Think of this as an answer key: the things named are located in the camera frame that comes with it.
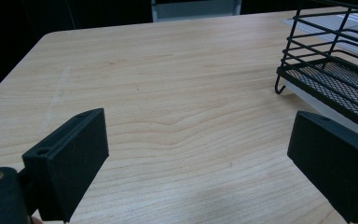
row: wood grain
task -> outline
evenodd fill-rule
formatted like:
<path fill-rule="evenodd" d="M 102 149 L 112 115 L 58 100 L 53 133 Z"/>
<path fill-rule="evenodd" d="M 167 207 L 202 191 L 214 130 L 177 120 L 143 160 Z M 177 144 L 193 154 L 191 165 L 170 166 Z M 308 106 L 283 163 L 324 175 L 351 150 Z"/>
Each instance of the wood grain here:
<path fill-rule="evenodd" d="M 286 156 L 311 110 L 273 90 L 293 15 L 44 36 L 0 84 L 0 166 L 103 107 L 110 157 L 73 223 L 345 223 Z"/>

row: wire basket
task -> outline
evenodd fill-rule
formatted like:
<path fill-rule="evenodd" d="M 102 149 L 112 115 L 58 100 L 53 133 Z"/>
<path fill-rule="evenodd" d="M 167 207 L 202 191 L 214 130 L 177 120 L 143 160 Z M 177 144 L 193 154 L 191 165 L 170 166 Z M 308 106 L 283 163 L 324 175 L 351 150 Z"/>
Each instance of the wire basket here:
<path fill-rule="evenodd" d="M 333 12 L 301 14 L 300 1 L 292 31 L 277 69 L 275 91 L 280 94 L 280 77 L 358 124 L 358 6 L 327 0 L 309 0 L 340 8 Z M 342 21 L 337 27 L 323 25 L 327 17 Z M 313 32 L 295 35 L 298 25 Z"/>

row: table surface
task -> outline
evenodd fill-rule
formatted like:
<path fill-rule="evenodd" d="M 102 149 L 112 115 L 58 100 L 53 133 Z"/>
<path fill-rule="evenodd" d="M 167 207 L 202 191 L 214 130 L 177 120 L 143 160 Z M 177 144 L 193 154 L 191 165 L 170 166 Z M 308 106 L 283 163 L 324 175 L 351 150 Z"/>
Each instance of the table surface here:
<path fill-rule="evenodd" d="M 73 223 L 345 223 L 286 156 L 311 110 L 273 90 L 294 14 L 44 36 L 0 84 L 0 166 L 103 107 L 110 157 Z"/>

